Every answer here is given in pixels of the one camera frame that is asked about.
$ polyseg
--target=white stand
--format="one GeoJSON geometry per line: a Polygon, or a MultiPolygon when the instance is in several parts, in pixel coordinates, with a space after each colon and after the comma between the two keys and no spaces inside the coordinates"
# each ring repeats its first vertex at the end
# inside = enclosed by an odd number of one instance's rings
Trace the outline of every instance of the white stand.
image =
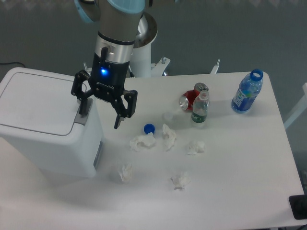
{"type": "Polygon", "coordinates": [[[284,128],[287,129],[307,108],[307,83],[303,85],[304,96],[293,107],[290,113],[287,115],[287,119],[284,122],[284,128]]]}

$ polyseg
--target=metal bracket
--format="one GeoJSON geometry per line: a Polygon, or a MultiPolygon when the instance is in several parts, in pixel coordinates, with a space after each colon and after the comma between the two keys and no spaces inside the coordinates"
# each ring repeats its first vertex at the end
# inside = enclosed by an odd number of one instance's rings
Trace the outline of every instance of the metal bracket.
{"type": "Polygon", "coordinates": [[[161,58],[160,61],[152,68],[152,77],[163,76],[163,73],[170,62],[171,60],[166,57],[161,58]]]}

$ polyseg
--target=plastic water bottle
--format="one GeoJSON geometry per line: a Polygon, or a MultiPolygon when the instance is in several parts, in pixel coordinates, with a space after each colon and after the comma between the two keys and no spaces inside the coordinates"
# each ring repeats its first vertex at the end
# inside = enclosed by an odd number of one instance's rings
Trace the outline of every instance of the plastic water bottle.
{"type": "Polygon", "coordinates": [[[260,69],[254,69],[241,81],[239,89],[231,102],[231,107],[235,112],[243,114],[250,109],[262,88],[262,78],[263,72],[260,69]]]}
{"type": "Polygon", "coordinates": [[[209,92],[202,90],[193,103],[192,121],[197,126],[202,126],[206,120],[209,107],[209,92]]]}

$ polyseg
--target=black cable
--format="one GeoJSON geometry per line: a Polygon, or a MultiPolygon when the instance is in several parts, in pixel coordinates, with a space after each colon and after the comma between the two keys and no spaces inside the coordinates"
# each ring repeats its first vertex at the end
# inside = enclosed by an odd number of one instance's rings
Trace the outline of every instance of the black cable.
{"type": "Polygon", "coordinates": [[[305,225],[299,227],[297,230],[302,230],[302,229],[303,229],[304,227],[306,227],[306,226],[307,226],[307,224],[305,224],[305,225]]]}
{"type": "Polygon", "coordinates": [[[23,67],[25,68],[24,63],[21,63],[21,62],[18,62],[18,61],[15,61],[15,62],[7,62],[7,63],[0,63],[0,66],[13,65],[13,64],[21,65],[21,66],[23,66],[23,67]]]}

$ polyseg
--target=gray floor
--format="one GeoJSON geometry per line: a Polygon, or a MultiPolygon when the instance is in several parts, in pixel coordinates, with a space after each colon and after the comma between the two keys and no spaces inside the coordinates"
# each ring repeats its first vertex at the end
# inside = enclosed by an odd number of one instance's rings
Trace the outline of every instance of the gray floor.
{"type": "MultiPolygon", "coordinates": [[[[307,1],[186,0],[151,9],[159,33],[152,58],[172,60],[171,75],[261,68],[282,117],[307,82],[307,1]]],[[[84,23],[72,0],[0,1],[0,62],[74,75],[92,62],[98,25],[84,23]]],[[[13,66],[0,66],[0,79],[13,66]]],[[[307,113],[288,129],[298,169],[307,169],[307,113]]]]}

